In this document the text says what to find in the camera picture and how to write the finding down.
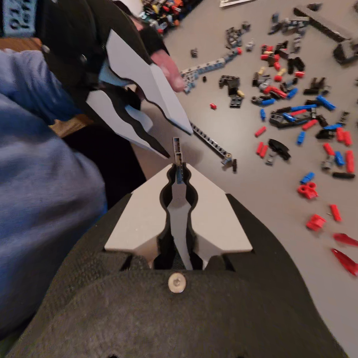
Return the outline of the person's left forearm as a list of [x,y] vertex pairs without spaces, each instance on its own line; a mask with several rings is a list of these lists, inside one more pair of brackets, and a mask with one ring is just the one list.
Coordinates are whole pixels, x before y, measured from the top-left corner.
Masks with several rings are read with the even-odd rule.
[[0,51],[0,93],[48,125],[82,114],[41,51]]

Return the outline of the long grey lego beam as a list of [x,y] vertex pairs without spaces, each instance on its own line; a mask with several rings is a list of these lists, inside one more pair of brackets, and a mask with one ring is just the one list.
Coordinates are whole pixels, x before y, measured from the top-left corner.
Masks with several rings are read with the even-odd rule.
[[237,159],[234,159],[228,150],[218,144],[217,141],[212,139],[212,137],[194,123],[190,122],[190,125],[194,135],[221,158],[223,168],[232,168],[233,173],[237,173]]

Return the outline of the pale grey lego beam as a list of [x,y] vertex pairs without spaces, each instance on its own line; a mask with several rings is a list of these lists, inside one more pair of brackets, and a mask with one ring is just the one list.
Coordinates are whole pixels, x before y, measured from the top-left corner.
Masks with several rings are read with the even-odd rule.
[[226,65],[226,63],[226,59],[222,57],[217,60],[206,62],[204,64],[193,66],[180,71],[180,75],[185,83],[183,92],[185,94],[190,93],[191,90],[195,87],[196,81],[201,75],[204,75],[217,69],[221,69]]

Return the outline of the heap of mixed colourful bricks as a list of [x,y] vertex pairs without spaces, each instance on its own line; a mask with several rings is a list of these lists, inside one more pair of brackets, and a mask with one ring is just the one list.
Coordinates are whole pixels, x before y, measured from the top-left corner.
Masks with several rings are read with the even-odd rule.
[[160,35],[177,28],[202,1],[201,0],[146,0],[139,19]]

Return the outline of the short dark grey lego beam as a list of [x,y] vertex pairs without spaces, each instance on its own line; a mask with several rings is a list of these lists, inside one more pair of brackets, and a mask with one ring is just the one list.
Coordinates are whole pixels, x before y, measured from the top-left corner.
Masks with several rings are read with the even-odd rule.
[[180,138],[172,138],[173,151],[174,151],[174,161],[176,165],[176,180],[177,184],[184,183],[184,167],[183,167],[183,154],[181,150]]

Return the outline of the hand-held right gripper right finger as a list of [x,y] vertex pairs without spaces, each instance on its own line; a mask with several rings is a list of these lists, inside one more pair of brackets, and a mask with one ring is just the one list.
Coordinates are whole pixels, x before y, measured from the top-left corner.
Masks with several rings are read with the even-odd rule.
[[183,164],[190,205],[186,246],[192,269],[204,269],[214,256],[253,250],[227,194],[190,164]]

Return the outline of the person's blue shirt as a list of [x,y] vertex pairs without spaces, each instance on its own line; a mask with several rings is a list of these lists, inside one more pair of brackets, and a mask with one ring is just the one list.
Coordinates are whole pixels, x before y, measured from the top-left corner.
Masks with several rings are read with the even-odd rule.
[[76,108],[35,115],[1,95],[1,338],[38,309],[77,240],[105,213],[96,166],[49,127]]

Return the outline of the person's left hand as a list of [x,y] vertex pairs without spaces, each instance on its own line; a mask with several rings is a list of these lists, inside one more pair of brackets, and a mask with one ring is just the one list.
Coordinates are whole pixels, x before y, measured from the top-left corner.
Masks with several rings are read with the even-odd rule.
[[162,70],[172,89],[177,93],[182,92],[185,82],[171,56],[164,50],[158,50],[152,54],[151,59]]

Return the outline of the person's black pants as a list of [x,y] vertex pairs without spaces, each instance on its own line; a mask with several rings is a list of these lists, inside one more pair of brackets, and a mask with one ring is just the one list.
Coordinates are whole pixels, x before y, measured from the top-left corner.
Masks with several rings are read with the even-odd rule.
[[146,182],[130,142],[113,131],[91,125],[63,137],[63,140],[99,169],[105,183],[108,209]]

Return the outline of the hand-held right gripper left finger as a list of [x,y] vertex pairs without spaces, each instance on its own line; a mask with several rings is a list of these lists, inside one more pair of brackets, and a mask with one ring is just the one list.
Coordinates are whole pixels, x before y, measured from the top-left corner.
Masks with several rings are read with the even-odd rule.
[[176,165],[171,164],[131,193],[104,249],[142,256],[155,269],[172,268],[175,244],[168,206]]

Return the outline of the pile of lego pieces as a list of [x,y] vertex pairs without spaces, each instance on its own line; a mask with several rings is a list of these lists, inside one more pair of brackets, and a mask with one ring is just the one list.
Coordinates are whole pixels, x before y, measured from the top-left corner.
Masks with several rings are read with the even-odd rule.
[[[347,32],[345,29],[338,29],[338,26],[334,23],[330,22],[326,18],[317,14],[316,11],[311,10],[313,8],[311,5],[302,6],[298,5],[294,7],[293,12],[296,15],[300,15],[302,17],[308,17],[309,23],[321,31],[325,33],[325,35],[329,38],[332,38],[334,41],[338,43],[337,47],[334,49],[334,57],[340,64],[347,64],[351,61],[357,60],[357,41],[353,41],[353,35]],[[336,109],[336,106],[333,105],[325,95],[318,95],[316,97],[316,102],[318,102],[321,106],[326,108],[327,110],[333,111]],[[201,136],[203,139],[208,140],[209,137],[204,135],[201,130],[194,124],[192,124],[192,128],[194,129],[195,134]],[[354,155],[351,150],[346,152],[346,164],[347,164],[347,172],[333,172],[332,177],[336,179],[344,179],[344,180],[352,180],[355,178],[354,172]],[[340,219],[337,206],[331,205],[332,215],[336,219]],[[313,229],[321,229],[319,224],[324,223],[323,218],[319,216],[313,216],[312,219],[307,223],[307,228],[310,230]],[[337,242],[356,246],[357,240],[352,239],[343,233],[335,233],[333,235],[334,239]],[[357,277],[358,273],[358,264],[353,261],[350,257],[342,253],[341,251],[332,248],[331,252],[334,254],[336,259],[340,262],[340,264],[348,271],[351,275]]]

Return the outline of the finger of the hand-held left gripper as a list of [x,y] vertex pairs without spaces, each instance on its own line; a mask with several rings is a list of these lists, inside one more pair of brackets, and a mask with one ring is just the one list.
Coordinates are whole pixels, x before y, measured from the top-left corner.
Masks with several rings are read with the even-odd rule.
[[148,64],[113,29],[106,51],[111,71],[121,79],[137,84],[148,102],[156,105],[172,125],[193,134],[190,121],[164,73],[156,64]]
[[169,159],[170,154],[150,134],[152,119],[141,110],[127,104],[114,88],[86,89],[86,105],[115,134],[143,149]]

